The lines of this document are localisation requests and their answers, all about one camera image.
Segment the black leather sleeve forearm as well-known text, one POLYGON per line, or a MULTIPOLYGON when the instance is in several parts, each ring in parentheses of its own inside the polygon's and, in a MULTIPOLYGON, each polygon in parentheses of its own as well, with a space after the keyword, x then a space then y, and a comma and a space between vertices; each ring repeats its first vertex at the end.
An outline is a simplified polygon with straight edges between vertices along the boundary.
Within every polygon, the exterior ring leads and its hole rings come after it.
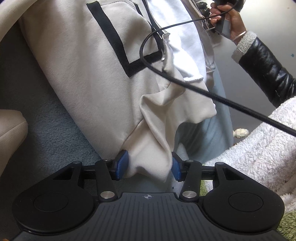
POLYGON ((254 32, 241 36, 232 54, 276 108, 295 97, 295 78, 254 32))

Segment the person right hand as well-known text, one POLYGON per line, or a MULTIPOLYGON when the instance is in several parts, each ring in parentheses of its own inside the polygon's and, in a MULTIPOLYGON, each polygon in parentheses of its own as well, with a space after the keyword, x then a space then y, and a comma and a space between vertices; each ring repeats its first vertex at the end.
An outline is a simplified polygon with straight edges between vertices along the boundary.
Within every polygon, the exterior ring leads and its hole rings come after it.
POLYGON ((240 11, 244 1, 214 1, 210 4, 210 23, 218 31, 217 25, 223 24, 218 33, 234 42, 236 45, 247 33, 240 11))

